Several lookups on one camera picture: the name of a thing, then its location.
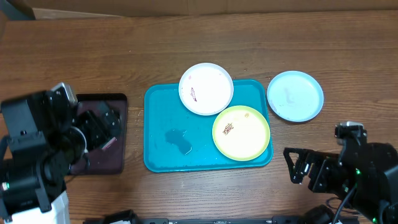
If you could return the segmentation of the brown cardboard backdrop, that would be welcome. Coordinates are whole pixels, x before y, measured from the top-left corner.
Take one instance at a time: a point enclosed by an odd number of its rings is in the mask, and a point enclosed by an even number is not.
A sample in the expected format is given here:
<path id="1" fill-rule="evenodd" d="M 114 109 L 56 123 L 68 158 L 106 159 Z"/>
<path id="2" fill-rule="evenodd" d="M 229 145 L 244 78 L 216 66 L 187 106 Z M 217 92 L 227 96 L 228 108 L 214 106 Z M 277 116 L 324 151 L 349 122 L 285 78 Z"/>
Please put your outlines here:
<path id="1" fill-rule="evenodd" d="M 21 0 L 8 3 L 30 16 L 34 15 L 34 9 L 126 17 L 397 9 L 397 0 Z"/>

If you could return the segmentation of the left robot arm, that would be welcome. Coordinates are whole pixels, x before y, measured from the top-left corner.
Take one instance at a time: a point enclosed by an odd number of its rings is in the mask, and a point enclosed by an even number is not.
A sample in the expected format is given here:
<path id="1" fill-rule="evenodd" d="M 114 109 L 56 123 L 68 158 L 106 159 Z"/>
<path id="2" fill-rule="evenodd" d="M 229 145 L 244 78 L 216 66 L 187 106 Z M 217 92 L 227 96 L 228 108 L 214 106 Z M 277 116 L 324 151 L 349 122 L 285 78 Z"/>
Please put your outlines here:
<path id="1" fill-rule="evenodd" d="M 47 90 L 1 103 L 8 134 L 1 139 L 1 218 L 32 208 L 52 210 L 66 190 L 72 165 L 105 148 L 121 134 L 120 113 L 105 101 L 95 110 L 78 113 L 78 103 L 66 90 Z"/>

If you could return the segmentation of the yellow round plate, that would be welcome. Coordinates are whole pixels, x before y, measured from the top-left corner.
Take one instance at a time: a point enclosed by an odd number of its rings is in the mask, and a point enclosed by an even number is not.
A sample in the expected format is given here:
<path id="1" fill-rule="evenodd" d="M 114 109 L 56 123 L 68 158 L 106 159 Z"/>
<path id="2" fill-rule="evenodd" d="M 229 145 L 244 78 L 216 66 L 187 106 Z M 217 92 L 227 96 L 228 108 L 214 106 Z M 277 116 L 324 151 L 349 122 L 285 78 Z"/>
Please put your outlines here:
<path id="1" fill-rule="evenodd" d="M 265 117 L 254 108 L 226 108 L 215 119 L 212 137 L 216 148 L 234 161 L 250 161 L 266 151 L 271 131 Z"/>

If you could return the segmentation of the pink and green sponge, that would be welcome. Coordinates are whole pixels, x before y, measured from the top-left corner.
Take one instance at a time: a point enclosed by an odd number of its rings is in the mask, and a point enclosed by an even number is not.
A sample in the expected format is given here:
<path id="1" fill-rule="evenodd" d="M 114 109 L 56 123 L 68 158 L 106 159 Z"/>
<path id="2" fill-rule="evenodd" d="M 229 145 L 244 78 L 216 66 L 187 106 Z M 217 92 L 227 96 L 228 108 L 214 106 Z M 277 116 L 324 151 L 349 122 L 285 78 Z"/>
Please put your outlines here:
<path id="1" fill-rule="evenodd" d="M 110 139 L 106 144 L 103 145 L 103 147 L 101 148 L 103 151 L 107 150 L 107 148 L 109 148 L 115 141 L 117 141 L 116 137 L 113 137 L 112 139 Z"/>

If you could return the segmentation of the blue plastic tray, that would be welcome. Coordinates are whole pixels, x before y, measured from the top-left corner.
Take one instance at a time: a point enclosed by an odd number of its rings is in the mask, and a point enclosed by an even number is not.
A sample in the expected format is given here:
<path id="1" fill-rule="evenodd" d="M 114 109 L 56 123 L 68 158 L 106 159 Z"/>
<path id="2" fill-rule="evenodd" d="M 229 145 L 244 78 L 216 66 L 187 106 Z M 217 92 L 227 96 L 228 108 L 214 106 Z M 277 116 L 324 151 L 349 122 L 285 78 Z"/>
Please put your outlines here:
<path id="1" fill-rule="evenodd" d="M 144 164 L 152 172 L 262 167 L 272 160 L 270 144 L 257 158 L 234 161 L 215 146 L 215 115 L 192 113 L 182 103 L 178 84 L 150 87 L 144 97 Z"/>

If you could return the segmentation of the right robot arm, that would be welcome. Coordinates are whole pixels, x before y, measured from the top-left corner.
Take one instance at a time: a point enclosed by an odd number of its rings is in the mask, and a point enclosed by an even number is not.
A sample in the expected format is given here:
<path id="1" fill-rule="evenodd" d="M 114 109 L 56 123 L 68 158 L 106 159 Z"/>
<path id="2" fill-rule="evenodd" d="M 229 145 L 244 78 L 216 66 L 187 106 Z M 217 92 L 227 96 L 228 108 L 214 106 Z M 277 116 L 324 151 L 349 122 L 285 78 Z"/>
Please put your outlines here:
<path id="1" fill-rule="evenodd" d="M 388 143 L 346 141 L 339 154 L 286 147 L 290 179 L 334 194 L 374 223 L 397 223 L 397 151 Z"/>

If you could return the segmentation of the white round plate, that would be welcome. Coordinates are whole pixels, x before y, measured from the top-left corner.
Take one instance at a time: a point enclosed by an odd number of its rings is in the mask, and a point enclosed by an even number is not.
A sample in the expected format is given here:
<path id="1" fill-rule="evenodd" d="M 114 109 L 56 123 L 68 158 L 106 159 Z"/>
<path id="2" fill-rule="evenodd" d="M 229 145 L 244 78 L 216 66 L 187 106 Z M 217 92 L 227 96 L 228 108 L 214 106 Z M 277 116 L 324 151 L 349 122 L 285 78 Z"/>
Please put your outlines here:
<path id="1" fill-rule="evenodd" d="M 210 116 L 223 111 L 234 94 L 229 73 L 214 63 L 198 63 L 188 68 L 178 84 L 183 105 L 192 113 Z"/>

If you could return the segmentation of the black square water tray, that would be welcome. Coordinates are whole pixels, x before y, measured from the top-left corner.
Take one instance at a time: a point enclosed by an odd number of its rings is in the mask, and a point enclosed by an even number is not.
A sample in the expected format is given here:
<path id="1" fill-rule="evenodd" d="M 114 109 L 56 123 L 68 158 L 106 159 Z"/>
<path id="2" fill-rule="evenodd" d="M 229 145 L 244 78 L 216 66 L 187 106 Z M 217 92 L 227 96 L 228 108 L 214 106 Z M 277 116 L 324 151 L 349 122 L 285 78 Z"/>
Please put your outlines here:
<path id="1" fill-rule="evenodd" d="M 121 135 L 107 150 L 85 150 L 83 157 L 70 166 L 70 175 L 111 175 L 123 171 L 126 146 L 127 96 L 122 93 L 78 94 L 78 104 L 82 101 L 106 101 L 120 112 Z"/>

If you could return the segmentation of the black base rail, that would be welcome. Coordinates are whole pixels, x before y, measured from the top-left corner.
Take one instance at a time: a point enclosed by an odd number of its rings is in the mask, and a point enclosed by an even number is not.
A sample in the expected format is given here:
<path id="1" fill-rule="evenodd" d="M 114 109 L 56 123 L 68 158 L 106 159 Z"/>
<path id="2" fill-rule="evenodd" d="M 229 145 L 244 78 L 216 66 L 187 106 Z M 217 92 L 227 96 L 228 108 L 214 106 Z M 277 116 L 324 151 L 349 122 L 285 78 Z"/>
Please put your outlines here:
<path id="1" fill-rule="evenodd" d="M 301 216 L 276 215 L 271 218 L 227 219 L 179 219 L 139 218 L 132 210 L 107 215 L 103 218 L 87 218 L 83 224 L 302 224 L 302 223 L 359 223 L 356 217 L 343 217 L 333 221 L 335 214 L 324 205 L 315 207 Z"/>

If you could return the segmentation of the light blue round plate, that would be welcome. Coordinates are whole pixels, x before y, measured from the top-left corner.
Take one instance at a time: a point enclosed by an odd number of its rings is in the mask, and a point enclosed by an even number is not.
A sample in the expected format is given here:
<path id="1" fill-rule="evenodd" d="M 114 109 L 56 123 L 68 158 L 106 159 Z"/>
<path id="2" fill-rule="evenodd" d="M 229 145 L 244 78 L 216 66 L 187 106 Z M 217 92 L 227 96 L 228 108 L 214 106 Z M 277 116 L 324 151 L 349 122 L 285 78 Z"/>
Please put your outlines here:
<path id="1" fill-rule="evenodd" d="M 276 75 L 267 87 L 266 96 L 272 111 L 293 123 L 315 118 L 325 100 L 323 89 L 316 79 L 294 70 Z"/>

